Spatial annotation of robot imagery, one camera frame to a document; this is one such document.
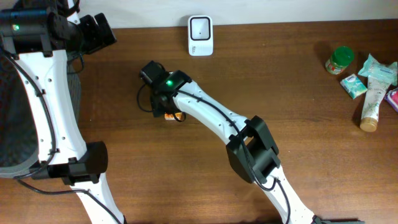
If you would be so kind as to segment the small teal tissue packet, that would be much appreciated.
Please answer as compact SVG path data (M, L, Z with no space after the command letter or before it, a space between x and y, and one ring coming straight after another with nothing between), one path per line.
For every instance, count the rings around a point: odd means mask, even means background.
M355 74L342 79L342 81L340 81L340 85L346 90L352 99L366 93L368 90Z

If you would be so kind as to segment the cream tube gold cap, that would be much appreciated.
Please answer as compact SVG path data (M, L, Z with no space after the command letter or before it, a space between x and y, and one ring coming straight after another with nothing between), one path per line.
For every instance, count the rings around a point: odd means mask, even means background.
M360 128L366 132L375 132L379 122L380 104L389 88L390 83L368 77L368 90L366 92L361 114Z

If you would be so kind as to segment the red purple tissue pack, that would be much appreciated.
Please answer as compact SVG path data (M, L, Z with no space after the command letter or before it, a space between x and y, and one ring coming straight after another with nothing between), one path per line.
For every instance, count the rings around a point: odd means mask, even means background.
M395 112L398 112L398 88L389 91L384 99L390 104Z

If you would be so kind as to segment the green lid glass jar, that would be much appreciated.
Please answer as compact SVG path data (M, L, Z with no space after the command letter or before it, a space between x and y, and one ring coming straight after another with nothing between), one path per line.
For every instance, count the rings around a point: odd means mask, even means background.
M347 46L335 49L330 58L325 63L326 70L332 75L342 73L354 60L354 52Z

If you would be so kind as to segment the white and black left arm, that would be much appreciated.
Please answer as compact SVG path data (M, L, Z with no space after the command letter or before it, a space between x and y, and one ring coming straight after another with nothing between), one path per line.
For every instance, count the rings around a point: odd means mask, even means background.
M17 1L1 11L1 177L61 179L91 222L125 223L106 180L106 145L78 129L72 65L116 37L104 14L79 10L78 1Z

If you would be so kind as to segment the orange snack packet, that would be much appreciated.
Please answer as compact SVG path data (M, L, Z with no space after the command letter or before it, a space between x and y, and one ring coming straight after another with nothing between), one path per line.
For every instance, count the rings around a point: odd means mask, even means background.
M174 114L168 114L168 113L165 113L164 114L164 118L165 118L165 120L167 120L167 121L172 121L172 120L183 120L183 113L182 112L179 112L179 113L174 113Z

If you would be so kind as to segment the mint green snack packet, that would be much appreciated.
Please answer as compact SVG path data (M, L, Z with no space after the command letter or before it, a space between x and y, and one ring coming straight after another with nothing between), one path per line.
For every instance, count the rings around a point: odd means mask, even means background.
M371 54L358 72L362 77L372 76L378 80L397 86L397 62L390 65L379 63Z

